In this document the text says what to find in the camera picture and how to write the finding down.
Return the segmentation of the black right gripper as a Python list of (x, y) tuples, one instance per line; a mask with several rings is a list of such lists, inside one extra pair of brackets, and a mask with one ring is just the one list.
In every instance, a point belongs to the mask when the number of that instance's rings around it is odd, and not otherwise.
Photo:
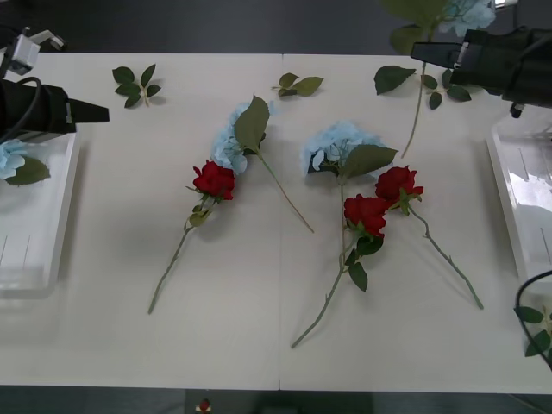
[(523, 53), (533, 40), (533, 31), (526, 27), (508, 34), (468, 30), (463, 45), (415, 42), (410, 56), (423, 63), (454, 69), (452, 85), (479, 86), (504, 97), (526, 97), (531, 83)]

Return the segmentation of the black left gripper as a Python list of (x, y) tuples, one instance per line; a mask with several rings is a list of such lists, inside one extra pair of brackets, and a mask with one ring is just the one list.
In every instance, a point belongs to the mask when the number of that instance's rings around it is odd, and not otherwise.
[(23, 118), (19, 131), (66, 134), (72, 124), (101, 123), (110, 120), (105, 107), (68, 98), (57, 86), (40, 88), (16, 84), (16, 120)]

